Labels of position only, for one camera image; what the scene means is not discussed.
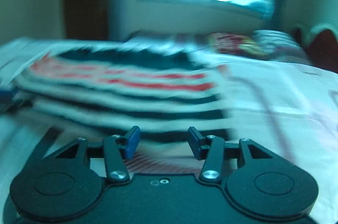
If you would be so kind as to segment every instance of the white fabric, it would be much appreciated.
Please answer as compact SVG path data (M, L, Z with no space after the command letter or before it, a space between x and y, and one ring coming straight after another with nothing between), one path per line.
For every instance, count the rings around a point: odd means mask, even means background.
M140 46L140 42L129 41L121 48L135 44ZM58 54L84 46L101 49L118 45L97 41L15 40L0 48L2 86L7 86L14 76L47 51ZM151 49L166 53L177 50L169 45ZM227 109L233 115L230 126L234 128L233 137L251 138L309 172L319 185L319 196L310 216L320 224L336 223L338 107L333 98L334 91L338 91L338 75L301 64L263 62L206 51L191 51L190 56L193 61L217 69L223 78L218 83L223 95L231 101ZM20 137L16 134L13 138L9 137L10 129L3 134L6 136L0 136L0 146L6 141L10 148L0 151L0 162L8 165L11 158L11 168L1 168L6 171L0 177L0 196L8 194L10 180L22 167L24 160L19 153L28 155L36 145L31 131L20 132ZM20 148L15 148L16 143L20 143ZM187 147L182 149L182 145L166 149L167 155L186 152Z

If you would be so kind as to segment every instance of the folded clothing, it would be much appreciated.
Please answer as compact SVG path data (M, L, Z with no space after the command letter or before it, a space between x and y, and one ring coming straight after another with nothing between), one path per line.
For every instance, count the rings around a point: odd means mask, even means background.
M265 59L265 53L259 45L243 34L215 32L209 35L208 40L218 53Z
M226 106L212 73L183 52L79 49L47 55L14 83L36 96L36 111L109 135L124 135L136 125L143 139L176 142L185 141L194 126L228 139Z

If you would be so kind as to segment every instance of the bed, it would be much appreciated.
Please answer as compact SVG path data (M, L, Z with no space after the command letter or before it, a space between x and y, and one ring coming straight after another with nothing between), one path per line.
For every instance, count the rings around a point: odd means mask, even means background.
M184 53L194 67L202 66L215 84L207 91L217 96L213 105L226 113L221 125L226 127L227 140L253 139L309 172L319 185L319 196L310 216L320 224L338 221L337 74L303 64L219 54L195 45L154 43L145 37L135 37L126 43L21 38L0 48L1 85L10 87L20 74L46 55L54 57L78 49L148 50L168 56ZM182 78L174 80L186 82ZM5 128L0 135L0 169L5 170L0 176L0 204L4 207L1 219L4 224L12 223L16 217L11 213L7 199L10 182L51 126L63 131L51 136L53 142L46 154L77 137L97 141L106 136L97 128L63 117L31 109L0 117L1 126ZM173 172L198 172L202 164L192 159L189 146L183 140L161 142L156 137L147 138L142 141L138 153L150 164L157 162L169 166ZM230 162L230 167L236 168L235 163ZM102 162L94 163L92 168L102 172ZM134 171L142 171L142 168L139 166Z

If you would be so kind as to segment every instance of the pillow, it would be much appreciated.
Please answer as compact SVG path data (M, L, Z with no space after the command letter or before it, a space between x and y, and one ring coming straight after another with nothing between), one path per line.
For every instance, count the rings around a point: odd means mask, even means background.
M287 33L275 30L256 30L253 39L266 54L272 54L280 48L293 48L302 51L299 44Z
M208 37L209 44L218 52L254 59L265 58L264 51L254 40L243 34L215 32Z

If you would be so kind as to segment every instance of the red stripe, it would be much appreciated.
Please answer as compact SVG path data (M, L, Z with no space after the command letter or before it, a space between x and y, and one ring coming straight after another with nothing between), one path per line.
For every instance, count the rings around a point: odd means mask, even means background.
M145 84L134 83L122 79L100 79L99 82L106 84L122 84L128 87L148 88L148 89L168 89L168 90L191 90L191 91L206 91L213 87L212 83L204 83L200 85L171 85L171 84Z
M107 70L105 74L121 74L124 72L129 72L128 70ZM131 76L134 77L142 77L142 78L166 78L166 79L180 79L180 78L186 78L186 79L202 79L205 76L205 74L195 74L195 75L184 75L184 74L164 74L164 75L154 75L154 74L145 74L145 73L139 73L139 72L131 72Z
M58 75L60 78L91 78L91 74L60 74Z
M151 73L144 73L144 72L133 72L132 70L127 70L127 69L121 69L121 70L116 70L116 69L110 69L102 65L86 65L86 64L76 64L72 65L69 63L64 63L60 61L59 59L55 58L49 58L49 54L46 54L43 59L40 61L35 62L32 66L31 69L33 70L38 70L40 67L42 67L45 63L49 63L53 61L55 64L53 66L50 66L51 71L53 69L66 69L69 72L72 72L74 76L71 76L70 74L65 74L62 75L62 77L67 78L67 77L76 77L79 78L80 76L76 76L75 74L77 73L77 70L86 70L86 71L94 71L96 69L102 69L104 68L104 74L122 74L122 73L128 73L128 75L133 76L133 77L140 77L140 78L164 78L164 79L202 79L205 78L205 74L194 74L194 75L185 75L185 74L162 74L162 75L156 75L156 74L151 74Z

